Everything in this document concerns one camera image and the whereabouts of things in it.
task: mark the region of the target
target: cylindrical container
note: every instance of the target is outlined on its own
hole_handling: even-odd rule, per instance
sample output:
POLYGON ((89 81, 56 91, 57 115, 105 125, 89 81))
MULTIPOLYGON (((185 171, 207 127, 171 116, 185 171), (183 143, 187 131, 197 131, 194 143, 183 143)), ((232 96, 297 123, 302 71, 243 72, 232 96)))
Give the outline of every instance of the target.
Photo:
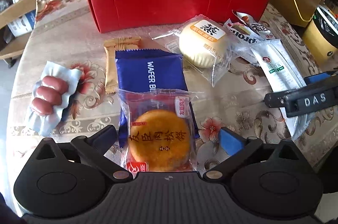
POLYGON ((324 64, 338 50, 338 23, 335 17, 319 5, 302 39, 316 62, 324 64))

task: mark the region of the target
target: small snack packet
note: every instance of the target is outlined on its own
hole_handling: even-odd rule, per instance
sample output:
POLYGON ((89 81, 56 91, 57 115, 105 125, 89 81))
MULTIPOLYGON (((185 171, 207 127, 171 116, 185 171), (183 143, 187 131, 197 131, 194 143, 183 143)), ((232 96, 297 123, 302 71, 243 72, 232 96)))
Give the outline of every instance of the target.
POLYGON ((69 97, 75 93, 81 74, 81 70, 47 62, 33 88, 31 104, 26 112, 26 126, 41 136, 49 136, 61 121, 62 111, 68 106, 69 97))
MULTIPOLYGON (((160 49, 116 51, 116 67, 119 88, 132 92, 147 92, 154 89, 181 89, 187 91, 182 55, 160 49)), ((189 103, 195 135, 198 127, 189 103)), ((119 122, 119 144, 124 147, 128 139, 128 122, 123 111, 119 122)))
POLYGON ((107 54, 106 61, 106 79, 105 79, 105 91, 106 93, 114 93, 118 87, 117 72, 115 64, 115 51, 138 49, 141 37, 129 37, 129 38, 115 38, 104 41, 104 50, 107 54))
MULTIPOLYGON (((274 92, 299 89, 306 83, 291 60, 280 40, 267 40, 251 47, 256 59, 274 92)), ((314 113, 286 117, 285 108, 280 108, 292 140, 296 140, 308 127, 314 113)))
MULTIPOLYGON (((234 33, 240 42, 255 44, 265 41, 261 36, 253 32, 248 26, 241 24, 240 22, 232 23, 231 20, 228 19, 224 23, 224 26, 227 27, 232 33, 234 33)), ((248 49, 248 52, 243 54, 241 57, 247 60, 249 63, 255 66, 259 66, 256 57, 253 55, 250 49, 248 49)))
POLYGON ((254 33, 261 36, 261 38, 263 38, 264 40, 276 39, 270 30, 268 30, 262 24, 256 22, 253 19, 253 17, 250 16, 249 14, 245 14, 241 12, 234 12, 234 14, 240 19, 241 22, 247 25, 254 33))
POLYGON ((128 124, 122 167, 134 174, 195 169, 195 130, 189 106, 197 97, 195 93, 180 89, 144 93, 118 89, 117 94, 128 124))
POLYGON ((244 45, 222 25, 198 15, 178 28, 150 37, 169 51, 181 53, 214 87, 229 69, 234 53, 244 45))

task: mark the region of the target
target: sausage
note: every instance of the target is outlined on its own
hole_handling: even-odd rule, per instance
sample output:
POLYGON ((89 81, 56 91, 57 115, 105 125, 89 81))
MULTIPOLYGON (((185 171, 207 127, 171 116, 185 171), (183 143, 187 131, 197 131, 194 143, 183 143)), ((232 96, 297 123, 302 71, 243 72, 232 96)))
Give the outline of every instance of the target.
POLYGON ((31 108, 36 114, 41 116, 51 115, 54 112, 52 105, 41 98, 34 98, 31 108))
POLYGON ((55 89, 60 94, 64 94, 65 92, 68 91, 67 82, 54 76, 45 76, 42 79, 42 84, 52 89, 55 89))
POLYGON ((49 102, 52 106, 58 106, 62 104, 62 97, 55 89, 40 86, 37 88, 36 97, 41 98, 49 102))

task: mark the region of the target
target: tablecloth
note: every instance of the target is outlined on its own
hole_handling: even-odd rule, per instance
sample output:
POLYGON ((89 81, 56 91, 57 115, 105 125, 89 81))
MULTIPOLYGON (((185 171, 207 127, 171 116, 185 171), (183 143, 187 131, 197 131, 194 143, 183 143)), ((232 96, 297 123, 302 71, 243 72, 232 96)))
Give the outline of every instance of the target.
MULTIPOLYGON (((282 40, 302 76, 321 72, 302 39, 271 4, 260 22, 282 40)), ((18 67, 8 115, 6 145, 11 188, 42 139, 36 132, 25 128, 24 117, 33 85, 39 80, 46 61, 82 70, 69 116, 54 129, 53 139, 68 142, 78 135, 89 137, 107 124, 118 127, 120 114, 116 95, 105 94, 106 54, 103 41, 113 37, 141 36, 143 46, 159 48, 148 33, 170 27, 150 26, 100 34, 87 0, 37 0, 35 28, 18 67)), ((219 147, 218 131, 222 126, 243 137, 257 136, 266 143, 278 143, 290 137, 280 110, 269 109, 262 102, 271 88, 260 67, 242 58, 233 59, 229 72, 214 88, 187 62, 184 62, 184 75, 190 91, 204 92, 203 99, 193 102, 200 135, 196 139, 197 169, 200 172, 228 157, 219 147)), ((337 121, 337 107, 319 111, 296 141, 312 165, 336 143, 337 121)), ((121 150, 118 143, 110 148, 106 156, 119 161, 121 150)))

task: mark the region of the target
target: metal rivet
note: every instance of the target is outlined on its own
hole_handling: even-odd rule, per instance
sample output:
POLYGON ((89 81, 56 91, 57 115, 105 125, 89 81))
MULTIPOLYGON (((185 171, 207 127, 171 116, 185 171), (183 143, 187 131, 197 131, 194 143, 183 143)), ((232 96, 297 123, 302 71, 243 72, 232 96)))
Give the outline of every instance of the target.
POLYGON ((219 172, 218 170, 211 170, 207 172, 206 176, 207 178, 210 178, 210 179, 219 179, 223 176, 223 174, 219 172))
POLYGON ((117 172, 113 173, 113 177, 116 179, 126 179, 129 177, 129 172, 126 170, 118 170, 117 172))

